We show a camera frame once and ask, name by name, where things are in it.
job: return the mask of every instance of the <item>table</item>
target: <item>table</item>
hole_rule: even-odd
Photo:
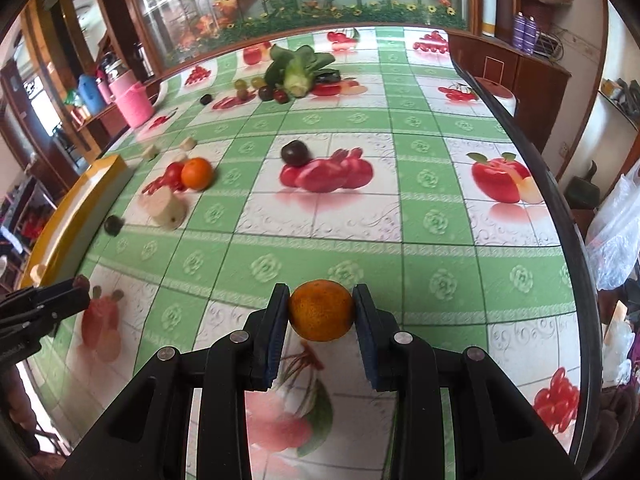
[[[544,175],[542,161],[523,159],[485,102],[454,102],[438,89],[466,81],[448,54],[412,48],[429,30],[358,31],[356,49],[336,52],[334,66],[366,87],[360,95],[203,107],[202,94],[219,101],[234,94],[233,81],[268,66],[249,66],[242,52],[233,52],[200,63],[212,73],[194,86],[185,85],[191,69],[169,79],[156,115],[112,146],[110,153],[135,167],[110,211],[126,225],[115,238],[99,230],[79,272],[90,277],[94,301],[117,306],[122,346],[105,362],[83,343],[78,317],[63,322],[30,359],[49,413],[72,443],[159,348],[210,346],[266,306],[276,282],[291,290],[316,278],[347,288],[367,283],[378,308],[433,346],[486,349],[530,402],[561,367],[581,386],[588,361],[580,352],[577,298],[585,302],[578,292],[574,297],[570,269],[583,261],[580,255],[565,260],[560,226],[536,199],[527,165]],[[330,51],[326,34],[275,43]],[[176,108],[167,122],[151,127]],[[210,160],[216,181],[203,193],[185,192],[188,217],[178,230],[164,231],[137,197],[180,155],[187,137],[198,141],[189,156]],[[316,157],[360,147],[373,179],[357,190],[325,194],[284,187],[280,149],[293,139],[306,142]],[[161,155],[144,162],[142,151],[151,142]],[[517,175],[486,172],[482,161],[496,159],[500,168],[509,162],[528,178],[516,200],[509,193]],[[551,196],[548,182],[539,184]],[[576,290],[588,290],[584,279]],[[284,362],[302,358],[300,369],[286,374],[282,367],[277,387],[247,401],[254,478],[380,478],[388,467],[395,397],[370,388],[354,330],[328,344],[304,343],[289,330],[283,356],[289,357]],[[442,399],[452,476],[445,390]],[[188,478],[195,468],[199,400],[196,391]],[[312,410],[318,415],[313,426],[300,422]],[[273,422],[279,416],[299,422],[285,431]],[[575,428],[583,426],[578,418],[562,433],[556,428],[567,450]],[[278,440],[283,431],[286,441]]]

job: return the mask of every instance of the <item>pink bucket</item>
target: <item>pink bucket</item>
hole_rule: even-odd
[[[142,126],[154,114],[154,108],[146,96],[145,87],[139,82],[118,97],[115,103],[124,120],[132,128]]]
[[[109,88],[113,92],[113,96],[117,99],[118,97],[122,97],[129,88],[135,85],[138,82],[136,79],[136,75],[133,73],[133,70],[127,70],[124,74],[122,74],[119,78],[117,78],[114,82],[109,85]]]

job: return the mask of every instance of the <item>screw head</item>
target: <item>screw head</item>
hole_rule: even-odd
[[[229,334],[229,339],[231,339],[232,343],[244,343],[249,339],[249,333],[244,330],[234,330]]]
[[[396,332],[394,334],[394,341],[396,343],[400,343],[401,345],[408,345],[413,340],[414,336],[412,336],[408,332]]]
[[[164,346],[158,350],[158,353],[156,355],[161,361],[168,361],[169,359],[172,359],[174,357],[175,348],[172,348],[171,346]]]
[[[482,361],[484,359],[484,350],[477,346],[472,346],[466,350],[466,355],[473,361]]]

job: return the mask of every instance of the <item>orange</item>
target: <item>orange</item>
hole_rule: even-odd
[[[184,163],[180,174],[182,183],[196,191],[202,191],[210,186],[213,181],[213,168],[211,163],[200,156],[190,158]]]
[[[355,316],[353,298],[340,283],[313,280],[289,298],[289,321],[309,341],[332,341],[345,335]]]

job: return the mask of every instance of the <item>pink basket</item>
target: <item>pink basket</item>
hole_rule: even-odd
[[[146,89],[140,83],[135,83],[124,95],[115,101],[118,110],[132,128],[146,123],[154,114],[154,108],[146,96]]]

